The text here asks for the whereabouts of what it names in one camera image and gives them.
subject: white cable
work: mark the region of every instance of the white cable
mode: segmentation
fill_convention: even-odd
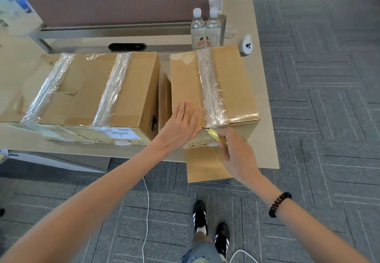
[[[234,256],[236,255],[236,253],[238,253],[238,252],[244,252],[245,254],[247,254],[248,256],[250,256],[251,257],[251,259],[252,260],[254,260],[256,263],[259,263],[259,262],[257,262],[256,261],[256,259],[251,255],[251,254],[249,254],[247,251],[244,251],[243,249],[239,249],[239,250],[236,250],[235,251],[235,253],[232,255],[232,257],[231,257],[231,259],[230,259],[230,262],[229,263],[231,263],[232,262],[232,259],[234,258]]]
[[[141,251],[142,251],[142,263],[145,263],[144,246],[145,246],[146,238],[148,237],[149,191],[148,191],[148,187],[146,187],[145,178],[143,177],[142,179],[144,180],[146,193],[148,194],[148,210],[146,211],[146,233],[145,233],[144,244],[142,245],[142,248],[141,248]]]
[[[142,179],[144,180],[146,193],[147,193],[147,195],[148,195],[148,209],[147,209],[147,212],[146,212],[146,233],[145,233],[144,244],[142,245],[142,248],[141,248],[141,251],[142,251],[142,263],[145,263],[144,246],[145,246],[145,243],[146,243],[146,238],[148,237],[149,191],[148,191],[148,187],[146,186],[145,178],[143,177]],[[251,259],[254,260],[256,263],[259,263],[259,262],[256,261],[256,259],[255,259],[251,254],[249,254],[247,251],[244,251],[244,250],[242,250],[242,249],[236,250],[236,251],[234,252],[234,254],[232,255],[232,257],[231,257],[229,263],[232,262],[232,259],[234,258],[234,256],[235,256],[238,252],[244,252],[245,254],[247,254],[248,256],[250,256]]]

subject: bottle label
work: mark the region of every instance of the bottle label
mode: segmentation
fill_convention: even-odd
[[[206,46],[205,30],[203,28],[200,28],[200,30],[192,29],[191,40],[193,50],[204,48]]]
[[[207,47],[220,45],[220,28],[210,28],[206,30]]]

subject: left hand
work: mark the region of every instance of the left hand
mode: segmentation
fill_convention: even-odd
[[[182,101],[152,143],[156,143],[157,146],[169,153],[193,139],[202,129],[202,127],[196,128],[201,107],[198,106],[193,115],[191,107],[190,101]]]

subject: black beaded bracelet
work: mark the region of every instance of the black beaded bracelet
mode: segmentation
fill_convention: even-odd
[[[280,206],[281,202],[283,202],[286,198],[292,198],[292,195],[289,192],[282,193],[276,200],[274,200],[274,203],[272,204],[272,207],[269,209],[269,216],[272,218],[276,218],[276,211],[278,206]]]

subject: denim shorts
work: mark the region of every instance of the denim shorts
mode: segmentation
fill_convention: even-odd
[[[181,259],[181,263],[222,263],[220,255],[210,242],[200,242]]]

